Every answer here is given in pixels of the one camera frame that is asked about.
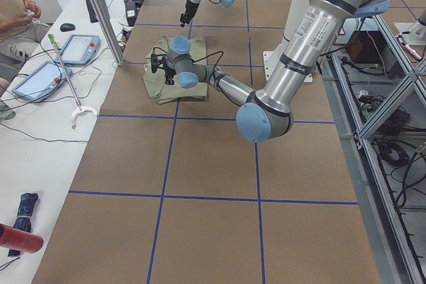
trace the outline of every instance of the label sticker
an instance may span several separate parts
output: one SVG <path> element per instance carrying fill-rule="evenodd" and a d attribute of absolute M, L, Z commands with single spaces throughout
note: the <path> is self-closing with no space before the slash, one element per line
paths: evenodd
<path fill-rule="evenodd" d="M 311 48 L 322 51 L 323 46 L 334 30 L 335 21 L 324 16 L 307 12 L 300 23 L 295 36 L 303 39 Z"/>

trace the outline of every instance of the white cable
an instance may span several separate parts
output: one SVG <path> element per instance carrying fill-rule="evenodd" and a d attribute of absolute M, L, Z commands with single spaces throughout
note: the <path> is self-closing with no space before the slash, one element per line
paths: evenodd
<path fill-rule="evenodd" d="M 367 35 L 368 35 L 368 37 L 370 37 L 371 41 L 373 41 L 373 45 L 374 45 L 374 47 L 375 47 L 375 50 L 377 51 L 377 54 L 379 55 L 379 58 L 380 58 L 380 60 L 381 60 L 381 63 L 383 64 L 383 73 L 384 73 L 384 75 L 385 75 L 386 79 L 387 79 L 390 83 L 397 84 L 396 82 L 393 82 L 391 79 L 389 79 L 389 77 L 387 76 L 385 62 L 383 61 L 383 58 L 381 57 L 381 54 L 380 54 L 380 52 L 379 52 L 379 49 L 377 48 L 377 45 L 375 44 L 375 41 L 374 41 L 373 37 L 369 34 L 369 32 L 368 32 L 368 31 L 367 31 Z"/>

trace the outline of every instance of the dark blue umbrella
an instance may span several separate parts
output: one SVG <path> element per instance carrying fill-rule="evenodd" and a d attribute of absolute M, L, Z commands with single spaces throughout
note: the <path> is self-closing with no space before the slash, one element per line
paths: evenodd
<path fill-rule="evenodd" d="M 17 219 L 13 228 L 21 229 L 22 231 L 31 232 L 31 221 L 30 217 L 33 215 L 35 202 L 39 198 L 37 193 L 24 193 L 21 196 L 21 203 L 19 204 Z M 9 250 L 7 256 L 20 256 L 21 252 L 14 249 Z"/>

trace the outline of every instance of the person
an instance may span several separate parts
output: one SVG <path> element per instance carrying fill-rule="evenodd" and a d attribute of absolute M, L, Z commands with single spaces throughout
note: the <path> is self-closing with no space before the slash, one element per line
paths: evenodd
<path fill-rule="evenodd" d="M 0 98 L 5 93 L 7 87 L 9 86 L 9 81 L 6 79 L 0 78 Z"/>
<path fill-rule="evenodd" d="M 0 0 L 0 53 L 25 62 L 49 30 L 40 16 L 34 0 Z"/>

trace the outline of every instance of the person's hand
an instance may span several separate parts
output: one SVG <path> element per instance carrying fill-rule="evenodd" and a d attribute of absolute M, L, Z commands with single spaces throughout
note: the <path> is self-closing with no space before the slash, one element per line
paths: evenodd
<path fill-rule="evenodd" d="M 34 1 L 28 2 L 28 10 L 34 12 L 34 18 L 40 18 L 41 8 Z"/>
<path fill-rule="evenodd" d="M 18 13 L 17 15 L 13 16 L 13 18 L 12 18 L 12 24 L 15 27 L 26 26 L 32 20 L 33 20 L 33 16 L 28 16 L 27 13 Z"/>

